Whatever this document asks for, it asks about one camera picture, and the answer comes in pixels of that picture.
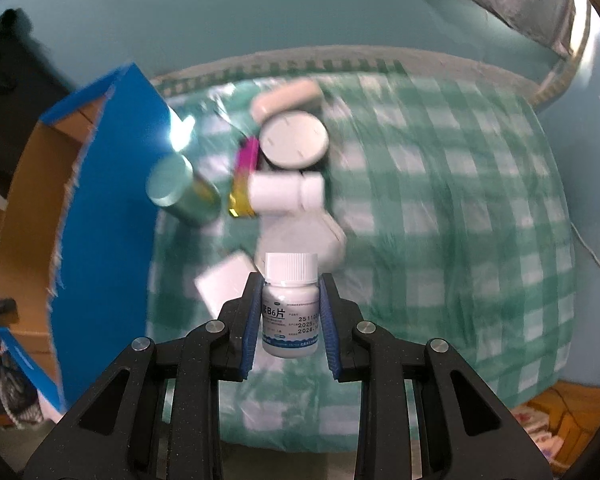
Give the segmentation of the white flat card box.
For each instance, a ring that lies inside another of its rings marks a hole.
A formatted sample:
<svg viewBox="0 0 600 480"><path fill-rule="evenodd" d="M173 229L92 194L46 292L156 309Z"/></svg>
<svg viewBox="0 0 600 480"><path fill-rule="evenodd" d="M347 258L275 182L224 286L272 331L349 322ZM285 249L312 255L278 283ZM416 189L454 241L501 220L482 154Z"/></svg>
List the white flat card box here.
<svg viewBox="0 0 600 480"><path fill-rule="evenodd" d="M245 252L233 252L194 279L198 294L212 318L218 318L227 301L240 298L249 275L256 272Z"/></svg>

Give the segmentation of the beige oblong container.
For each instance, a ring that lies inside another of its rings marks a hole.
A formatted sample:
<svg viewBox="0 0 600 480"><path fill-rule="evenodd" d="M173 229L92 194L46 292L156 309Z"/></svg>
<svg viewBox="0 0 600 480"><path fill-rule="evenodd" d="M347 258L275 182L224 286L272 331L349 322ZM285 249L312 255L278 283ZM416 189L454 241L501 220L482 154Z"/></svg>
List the beige oblong container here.
<svg viewBox="0 0 600 480"><path fill-rule="evenodd" d="M298 78L255 96L250 104L250 115L261 125L275 115L296 110L322 97L323 91L316 81Z"/></svg>

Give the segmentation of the white hexagonal container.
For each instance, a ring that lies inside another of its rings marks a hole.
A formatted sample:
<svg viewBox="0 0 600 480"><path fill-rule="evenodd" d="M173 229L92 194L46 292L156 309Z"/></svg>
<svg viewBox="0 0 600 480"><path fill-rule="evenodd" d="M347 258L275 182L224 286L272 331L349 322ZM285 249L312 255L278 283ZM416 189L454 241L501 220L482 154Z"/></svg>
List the white hexagonal container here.
<svg viewBox="0 0 600 480"><path fill-rule="evenodd" d="M346 234L328 212L305 211L263 219L253 261L263 272L269 252L306 252L317 255L318 272L332 273L343 264L346 247Z"/></svg>

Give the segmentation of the white pill bottle blue label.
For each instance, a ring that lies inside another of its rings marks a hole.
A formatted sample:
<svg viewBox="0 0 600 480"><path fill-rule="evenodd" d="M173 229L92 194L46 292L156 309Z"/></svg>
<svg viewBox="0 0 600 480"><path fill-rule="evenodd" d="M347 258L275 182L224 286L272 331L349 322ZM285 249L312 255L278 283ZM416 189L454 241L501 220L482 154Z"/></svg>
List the white pill bottle blue label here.
<svg viewBox="0 0 600 480"><path fill-rule="evenodd" d="M261 315L266 352L282 359L304 358L315 352L320 334L317 255L265 255Z"/></svg>

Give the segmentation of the black object upper left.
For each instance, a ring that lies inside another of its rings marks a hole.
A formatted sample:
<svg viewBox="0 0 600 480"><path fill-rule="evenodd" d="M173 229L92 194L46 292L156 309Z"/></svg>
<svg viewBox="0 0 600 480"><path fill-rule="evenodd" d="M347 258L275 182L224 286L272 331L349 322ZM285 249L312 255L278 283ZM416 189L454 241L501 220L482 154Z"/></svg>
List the black object upper left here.
<svg viewBox="0 0 600 480"><path fill-rule="evenodd" d="M38 118L70 93L20 9L0 15L0 195L6 197Z"/></svg>

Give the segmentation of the green white checkered cloth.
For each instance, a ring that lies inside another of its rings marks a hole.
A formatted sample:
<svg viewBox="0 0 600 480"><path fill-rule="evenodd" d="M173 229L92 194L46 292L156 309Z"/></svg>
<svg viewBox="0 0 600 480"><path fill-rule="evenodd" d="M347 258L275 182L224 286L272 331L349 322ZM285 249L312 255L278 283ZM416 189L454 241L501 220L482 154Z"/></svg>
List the green white checkered cloth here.
<svg viewBox="0 0 600 480"><path fill-rule="evenodd" d="M327 210L347 237L334 273L364 318L423 344L441 337L507 406L558 381L572 338L574 248L562 179L522 96L403 74L315 75L330 147ZM259 132L249 105L283 78L185 93L160 89L196 119L184 153L223 198L238 148ZM147 333L185 336L213 318L194 279L236 250L254 255L260 218L191 230L158 214ZM246 382L220 383L221 436L285 452L351 452L360 385L338 384L322 337L313 356L274 358L258 341Z"/></svg>

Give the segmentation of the white round lid jar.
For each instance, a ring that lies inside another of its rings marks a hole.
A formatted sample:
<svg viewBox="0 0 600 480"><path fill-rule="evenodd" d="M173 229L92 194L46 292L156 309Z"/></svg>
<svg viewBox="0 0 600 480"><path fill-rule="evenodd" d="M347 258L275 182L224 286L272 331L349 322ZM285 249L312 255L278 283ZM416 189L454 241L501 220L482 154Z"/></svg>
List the white round lid jar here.
<svg viewBox="0 0 600 480"><path fill-rule="evenodd" d="M277 168L303 170L326 155L329 135L324 124L307 112L287 112L269 119L260 130L264 157Z"/></svg>

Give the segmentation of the blue cardboard box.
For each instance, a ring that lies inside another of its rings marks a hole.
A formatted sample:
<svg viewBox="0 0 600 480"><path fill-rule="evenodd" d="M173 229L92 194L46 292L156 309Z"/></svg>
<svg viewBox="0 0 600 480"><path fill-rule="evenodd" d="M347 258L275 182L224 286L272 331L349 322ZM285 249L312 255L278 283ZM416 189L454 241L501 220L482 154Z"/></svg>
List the blue cardboard box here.
<svg viewBox="0 0 600 480"><path fill-rule="evenodd" d="M67 411L146 332L157 207L148 174L176 117L121 66L46 110L24 148L0 233L0 337L42 397Z"/></svg>

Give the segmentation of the green metallic can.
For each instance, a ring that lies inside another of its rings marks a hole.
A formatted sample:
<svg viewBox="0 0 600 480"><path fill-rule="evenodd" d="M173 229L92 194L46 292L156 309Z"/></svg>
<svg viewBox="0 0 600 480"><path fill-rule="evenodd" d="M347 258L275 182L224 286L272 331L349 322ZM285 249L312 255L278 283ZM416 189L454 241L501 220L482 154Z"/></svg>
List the green metallic can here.
<svg viewBox="0 0 600 480"><path fill-rule="evenodd" d="M206 226L220 215L218 190L180 153L166 155L152 166L146 194L151 203L188 226Z"/></svg>

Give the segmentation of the white plastic bottle lying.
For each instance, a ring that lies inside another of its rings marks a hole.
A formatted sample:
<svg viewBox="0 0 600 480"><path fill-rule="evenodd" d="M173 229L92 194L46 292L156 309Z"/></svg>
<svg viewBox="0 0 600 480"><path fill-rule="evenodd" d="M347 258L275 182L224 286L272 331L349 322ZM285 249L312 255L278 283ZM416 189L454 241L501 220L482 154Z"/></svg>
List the white plastic bottle lying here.
<svg viewBox="0 0 600 480"><path fill-rule="evenodd" d="M254 172L248 178L247 192L256 214L322 210L325 180L318 172Z"/></svg>

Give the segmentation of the magenta yellow box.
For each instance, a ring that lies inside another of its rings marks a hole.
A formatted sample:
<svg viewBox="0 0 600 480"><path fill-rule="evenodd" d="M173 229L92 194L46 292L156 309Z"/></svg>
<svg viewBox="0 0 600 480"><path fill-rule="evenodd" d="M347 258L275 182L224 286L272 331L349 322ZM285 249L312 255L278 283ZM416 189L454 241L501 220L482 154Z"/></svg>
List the magenta yellow box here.
<svg viewBox="0 0 600 480"><path fill-rule="evenodd" d="M260 145L257 138L242 140L235 158L233 182L228 194L228 212L233 218L253 217L248 198L250 176L257 171Z"/></svg>

